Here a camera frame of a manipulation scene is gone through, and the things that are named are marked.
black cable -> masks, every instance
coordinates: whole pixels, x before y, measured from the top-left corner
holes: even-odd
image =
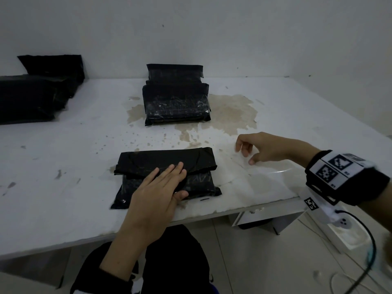
[[[372,266],[375,262],[375,255],[377,253],[377,248],[375,246],[375,240],[374,237],[372,235],[372,233],[370,232],[370,230],[368,229],[368,227],[366,227],[366,225],[360,220],[358,219],[355,215],[353,215],[350,212],[347,212],[345,210],[336,210],[335,211],[337,214],[341,214],[341,213],[345,213],[345,214],[349,214],[351,217],[355,218],[364,228],[365,230],[368,232],[370,239],[372,240],[372,245],[373,245],[373,255],[372,258],[370,259],[370,262],[368,264],[368,266],[366,267],[365,271],[361,274],[361,276],[355,281],[354,284],[352,284],[352,286],[345,292],[345,294],[349,294],[351,293],[356,287],[358,287],[358,285],[363,281],[363,279],[366,277],[366,275],[369,273],[369,271],[372,269]]]

wristband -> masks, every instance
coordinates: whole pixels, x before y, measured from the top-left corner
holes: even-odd
[[[306,185],[332,205],[339,201],[358,205],[375,200],[390,181],[374,163],[331,150],[317,153],[305,173]]]

dark pants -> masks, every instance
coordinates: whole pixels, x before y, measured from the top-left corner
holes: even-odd
[[[95,285],[94,288],[101,293],[104,277],[101,273],[98,273],[99,276],[92,276],[95,275],[92,272],[95,272],[101,264],[110,244],[105,243],[87,257],[71,288],[71,293],[75,289],[89,292],[93,286],[91,281],[94,280],[100,280],[101,285]],[[160,239],[147,247],[141,292],[142,294],[212,294],[214,291],[209,283],[209,271],[203,249],[189,230],[184,225],[168,227]]]

white table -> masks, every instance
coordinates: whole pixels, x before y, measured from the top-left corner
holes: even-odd
[[[392,175],[388,138],[292,79],[206,78],[211,94],[242,94],[252,101],[249,106],[257,115],[253,124],[248,122],[248,129],[228,125],[225,130],[231,135],[219,129],[219,124],[204,129],[199,124],[197,132],[195,128],[188,131],[192,143],[180,140],[184,138],[174,125],[144,126],[141,106],[132,109],[143,104],[144,82],[89,80],[56,121],[0,126],[0,258],[112,237],[126,210],[109,209],[121,186],[121,176],[114,176],[110,168],[121,152],[136,148],[210,146],[214,150],[218,169],[213,180],[223,195],[182,203],[173,224],[281,203],[286,214],[297,212],[296,191],[304,186],[303,169],[288,161],[249,166],[248,159],[234,152],[233,132],[265,131],[323,149],[347,150]],[[252,109],[246,109],[243,117],[249,118]]]

person's right hand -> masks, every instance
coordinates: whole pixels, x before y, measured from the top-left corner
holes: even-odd
[[[306,167],[310,160],[320,150],[301,140],[284,138],[265,132],[240,134],[236,141],[236,152],[241,150],[244,157],[248,157],[255,146],[259,153],[250,158],[249,164],[256,162],[281,161],[290,159]]]

